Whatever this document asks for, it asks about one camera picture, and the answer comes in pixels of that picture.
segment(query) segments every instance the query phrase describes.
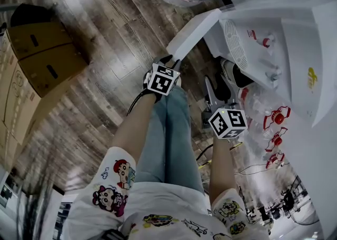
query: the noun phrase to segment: brown box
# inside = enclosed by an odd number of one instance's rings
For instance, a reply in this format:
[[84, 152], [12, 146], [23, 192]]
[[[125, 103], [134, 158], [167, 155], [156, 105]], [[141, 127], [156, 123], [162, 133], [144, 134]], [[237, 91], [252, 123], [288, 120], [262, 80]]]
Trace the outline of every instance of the brown box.
[[87, 63], [72, 44], [55, 47], [19, 61], [8, 92], [5, 125], [22, 144], [33, 125], [56, 105]]
[[9, 85], [16, 63], [71, 42], [71, 38], [60, 23], [28, 24], [6, 30], [0, 51], [0, 120], [4, 121]]
[[23, 147], [0, 121], [0, 163], [10, 172], [19, 158]]

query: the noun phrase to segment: black and white cube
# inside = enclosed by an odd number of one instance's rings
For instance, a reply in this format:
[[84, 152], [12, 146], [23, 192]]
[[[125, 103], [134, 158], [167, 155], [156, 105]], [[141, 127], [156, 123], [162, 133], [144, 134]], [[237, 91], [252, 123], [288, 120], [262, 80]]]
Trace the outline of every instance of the black and white cube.
[[233, 139], [248, 128], [243, 110], [219, 108], [209, 119], [219, 139]]
[[153, 63], [147, 78], [147, 88], [167, 96], [176, 85], [179, 76], [179, 72]]

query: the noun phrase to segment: jeans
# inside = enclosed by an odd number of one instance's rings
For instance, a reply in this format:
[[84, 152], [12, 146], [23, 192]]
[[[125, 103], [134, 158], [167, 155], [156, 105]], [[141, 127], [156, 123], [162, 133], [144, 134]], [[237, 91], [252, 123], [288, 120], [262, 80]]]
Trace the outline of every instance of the jeans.
[[175, 86], [154, 105], [135, 182], [160, 182], [204, 194], [191, 144], [190, 110], [185, 91]]

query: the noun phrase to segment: yellow logo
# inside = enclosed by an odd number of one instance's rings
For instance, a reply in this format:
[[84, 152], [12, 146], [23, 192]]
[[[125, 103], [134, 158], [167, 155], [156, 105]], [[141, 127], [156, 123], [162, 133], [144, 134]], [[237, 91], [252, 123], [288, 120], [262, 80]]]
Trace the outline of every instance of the yellow logo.
[[308, 71], [308, 88], [310, 88], [311, 90], [313, 90], [315, 83], [318, 81], [317, 79], [317, 75], [315, 75], [315, 71], [313, 68], [309, 68]]

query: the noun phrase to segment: printed sleeve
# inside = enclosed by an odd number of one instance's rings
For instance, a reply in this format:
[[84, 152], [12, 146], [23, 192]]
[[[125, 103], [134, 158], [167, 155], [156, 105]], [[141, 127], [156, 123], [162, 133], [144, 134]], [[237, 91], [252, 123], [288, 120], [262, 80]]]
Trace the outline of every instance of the printed sleeve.
[[224, 191], [214, 201], [212, 214], [226, 226], [233, 239], [269, 240], [267, 229], [261, 224], [253, 224], [246, 216], [244, 203], [233, 188]]
[[91, 183], [71, 206], [63, 227], [66, 240], [87, 240], [124, 222], [124, 207], [135, 179], [136, 162], [125, 150], [110, 148]]

